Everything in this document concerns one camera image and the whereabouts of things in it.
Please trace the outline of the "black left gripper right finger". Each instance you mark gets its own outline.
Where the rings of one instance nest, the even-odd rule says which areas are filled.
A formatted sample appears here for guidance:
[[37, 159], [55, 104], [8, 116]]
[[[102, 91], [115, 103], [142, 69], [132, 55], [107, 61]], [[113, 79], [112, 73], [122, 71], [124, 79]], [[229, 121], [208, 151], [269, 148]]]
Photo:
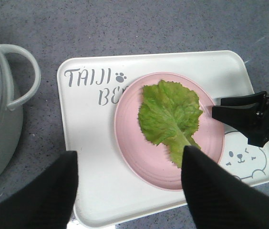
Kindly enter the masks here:
[[185, 146], [182, 188], [198, 229], [269, 229], [269, 197]]

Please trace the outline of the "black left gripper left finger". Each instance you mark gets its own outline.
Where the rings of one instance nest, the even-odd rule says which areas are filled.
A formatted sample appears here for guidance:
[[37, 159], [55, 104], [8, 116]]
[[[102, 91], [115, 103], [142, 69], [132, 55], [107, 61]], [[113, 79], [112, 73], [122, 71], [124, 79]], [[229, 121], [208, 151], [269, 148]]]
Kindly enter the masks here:
[[67, 151], [0, 203], [0, 229], [65, 229], [78, 187], [77, 153]]

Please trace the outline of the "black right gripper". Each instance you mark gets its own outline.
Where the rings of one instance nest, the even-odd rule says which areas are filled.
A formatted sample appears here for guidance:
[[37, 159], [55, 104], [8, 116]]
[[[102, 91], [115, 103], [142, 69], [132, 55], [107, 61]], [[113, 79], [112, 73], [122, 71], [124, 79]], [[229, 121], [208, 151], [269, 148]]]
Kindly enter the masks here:
[[248, 144], [263, 147], [269, 141], [269, 94], [255, 94], [221, 98], [212, 107], [212, 117], [241, 132]]

